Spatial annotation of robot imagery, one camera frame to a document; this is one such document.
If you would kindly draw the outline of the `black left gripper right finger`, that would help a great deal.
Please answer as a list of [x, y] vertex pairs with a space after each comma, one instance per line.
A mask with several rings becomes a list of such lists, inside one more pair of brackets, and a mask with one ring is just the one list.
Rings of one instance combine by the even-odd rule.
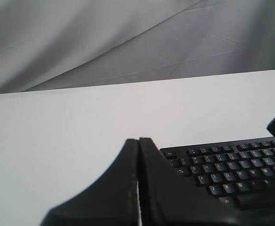
[[178, 174], [150, 138], [139, 140], [144, 176], [154, 223], [166, 226], [275, 226], [275, 206], [242, 210], [221, 203]]

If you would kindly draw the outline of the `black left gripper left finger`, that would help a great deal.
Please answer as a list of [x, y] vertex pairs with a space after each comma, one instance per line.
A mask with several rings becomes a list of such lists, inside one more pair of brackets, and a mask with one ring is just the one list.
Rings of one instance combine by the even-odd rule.
[[52, 208], [43, 226], [137, 226], [138, 151], [128, 139], [110, 167], [88, 188]]

